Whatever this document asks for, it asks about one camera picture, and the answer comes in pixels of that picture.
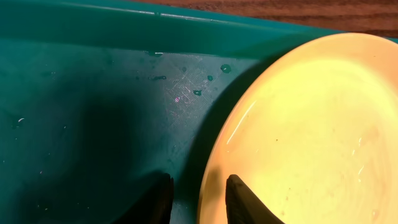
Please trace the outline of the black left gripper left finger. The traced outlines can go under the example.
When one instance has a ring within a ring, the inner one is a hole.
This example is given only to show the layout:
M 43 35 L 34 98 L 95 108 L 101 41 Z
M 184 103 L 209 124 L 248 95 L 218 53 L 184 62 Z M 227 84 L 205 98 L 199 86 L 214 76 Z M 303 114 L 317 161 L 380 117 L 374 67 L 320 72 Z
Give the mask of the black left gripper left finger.
M 113 224 L 169 224 L 174 200 L 174 179 L 167 173 Z

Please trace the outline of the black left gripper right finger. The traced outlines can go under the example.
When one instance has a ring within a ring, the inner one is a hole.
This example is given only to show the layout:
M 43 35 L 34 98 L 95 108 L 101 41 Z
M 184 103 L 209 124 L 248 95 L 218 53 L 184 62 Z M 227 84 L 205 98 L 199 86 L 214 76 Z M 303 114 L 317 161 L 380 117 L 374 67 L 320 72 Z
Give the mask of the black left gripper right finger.
M 284 224 L 236 174 L 226 180 L 228 224 Z

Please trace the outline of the yellow plate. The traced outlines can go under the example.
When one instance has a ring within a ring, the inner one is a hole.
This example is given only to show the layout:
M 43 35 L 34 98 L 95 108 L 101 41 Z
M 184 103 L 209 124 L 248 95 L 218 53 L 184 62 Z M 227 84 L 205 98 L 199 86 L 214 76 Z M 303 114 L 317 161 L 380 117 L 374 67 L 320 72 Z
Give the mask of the yellow plate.
M 284 223 L 396 223 L 397 44 L 334 34 L 275 61 L 220 131 L 198 223 L 228 221 L 229 176 Z

